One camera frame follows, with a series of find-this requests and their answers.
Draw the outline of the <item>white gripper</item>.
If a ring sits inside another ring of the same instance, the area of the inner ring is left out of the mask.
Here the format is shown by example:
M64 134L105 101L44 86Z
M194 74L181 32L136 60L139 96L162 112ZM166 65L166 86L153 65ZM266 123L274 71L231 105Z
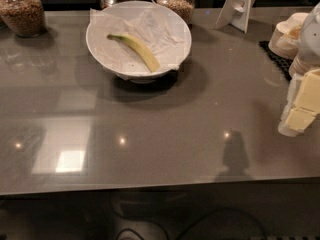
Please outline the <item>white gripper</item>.
M295 137L308 128L319 113L320 68L307 72L303 77L295 73L289 84L287 104L280 118L278 132Z

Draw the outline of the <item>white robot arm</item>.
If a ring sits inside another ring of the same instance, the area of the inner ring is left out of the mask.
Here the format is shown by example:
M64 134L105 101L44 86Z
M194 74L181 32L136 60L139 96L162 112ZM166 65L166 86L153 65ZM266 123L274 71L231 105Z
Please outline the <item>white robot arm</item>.
M320 114L320 3L308 14L298 37L298 52L289 68L287 105L278 132L295 137Z

